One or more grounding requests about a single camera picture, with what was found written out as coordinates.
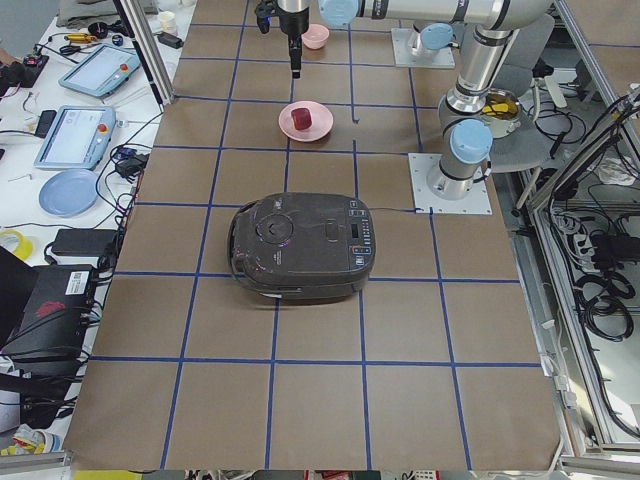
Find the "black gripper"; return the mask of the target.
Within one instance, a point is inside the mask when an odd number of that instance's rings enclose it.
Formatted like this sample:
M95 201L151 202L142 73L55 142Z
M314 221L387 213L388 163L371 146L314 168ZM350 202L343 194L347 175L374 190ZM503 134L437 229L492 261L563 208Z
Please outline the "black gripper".
M302 35L306 32L306 0L278 0L280 29L287 35L293 79L301 77Z

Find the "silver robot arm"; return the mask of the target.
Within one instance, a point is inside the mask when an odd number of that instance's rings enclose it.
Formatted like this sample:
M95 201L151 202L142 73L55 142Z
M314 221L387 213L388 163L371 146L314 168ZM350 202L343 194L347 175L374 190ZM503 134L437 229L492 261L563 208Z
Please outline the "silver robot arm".
M454 26L443 22L415 20L409 48L414 57L435 56L456 39Z
M438 107L445 151L426 176L429 189L445 200L464 198L492 146L489 128L478 119L517 32L546 13L549 1L320 1L332 27L357 17L372 20L461 22L474 27L455 85Z

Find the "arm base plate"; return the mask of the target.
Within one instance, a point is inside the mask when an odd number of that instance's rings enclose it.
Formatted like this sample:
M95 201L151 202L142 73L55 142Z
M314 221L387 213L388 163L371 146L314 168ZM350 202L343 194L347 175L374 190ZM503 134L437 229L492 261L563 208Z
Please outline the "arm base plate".
M480 166L466 180L453 180L440 168L441 154L409 153L414 209L422 214L491 215L486 180Z
M430 24L420 31L393 28L391 38L395 65L452 70L455 67L450 47L453 36L453 27L445 23Z

